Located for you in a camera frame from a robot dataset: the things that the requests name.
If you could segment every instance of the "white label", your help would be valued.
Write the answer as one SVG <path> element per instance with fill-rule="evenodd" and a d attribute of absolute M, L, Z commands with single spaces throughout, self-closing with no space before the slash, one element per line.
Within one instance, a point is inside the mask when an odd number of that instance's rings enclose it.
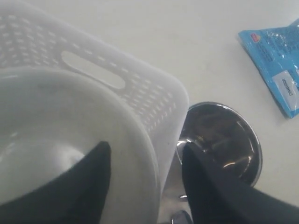
<path fill-rule="evenodd" d="M 274 76 L 273 81 L 278 87 L 285 102 L 288 104 L 291 111 L 295 111 L 299 106 L 299 90 L 296 83 L 288 71 L 283 71 Z"/>

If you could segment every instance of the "stainless steel bowl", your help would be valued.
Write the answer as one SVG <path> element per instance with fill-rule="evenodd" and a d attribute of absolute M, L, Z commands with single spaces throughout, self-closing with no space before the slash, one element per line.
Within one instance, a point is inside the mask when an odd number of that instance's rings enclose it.
<path fill-rule="evenodd" d="M 244 183 L 257 182 L 262 169 L 259 140 L 246 120 L 228 106 L 214 102 L 192 106 L 177 144 L 180 160 L 186 142 L 194 142 Z"/>

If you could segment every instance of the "white floor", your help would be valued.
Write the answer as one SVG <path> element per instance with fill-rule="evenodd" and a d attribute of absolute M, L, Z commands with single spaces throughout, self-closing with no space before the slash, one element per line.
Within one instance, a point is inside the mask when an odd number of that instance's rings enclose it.
<path fill-rule="evenodd" d="M 262 144 L 256 187 L 299 205 L 299 116 L 283 116 L 237 40 L 243 29 L 287 26 L 299 17 L 299 1 L 26 1 L 173 74 L 191 104 L 218 101 L 236 109 Z"/>

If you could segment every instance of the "white bowl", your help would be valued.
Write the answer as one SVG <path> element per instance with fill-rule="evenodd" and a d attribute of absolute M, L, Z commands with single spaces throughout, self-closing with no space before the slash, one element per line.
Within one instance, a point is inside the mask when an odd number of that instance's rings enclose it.
<path fill-rule="evenodd" d="M 139 119 L 106 87 L 62 70 L 2 70 L 0 108 L 0 205 L 58 177 L 104 140 L 112 176 L 101 223 L 155 223 L 154 149 Z"/>

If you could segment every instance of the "white plastic basket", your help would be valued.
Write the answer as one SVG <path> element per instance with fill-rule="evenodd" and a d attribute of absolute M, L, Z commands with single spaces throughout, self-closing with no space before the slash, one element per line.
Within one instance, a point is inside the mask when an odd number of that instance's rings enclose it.
<path fill-rule="evenodd" d="M 106 85 L 138 115 L 151 138 L 164 187 L 189 102 L 174 77 L 124 54 L 101 40 L 58 21 L 18 0 L 0 1 L 0 68 L 49 66 L 79 72 L 62 52 L 120 76 L 122 89 Z"/>

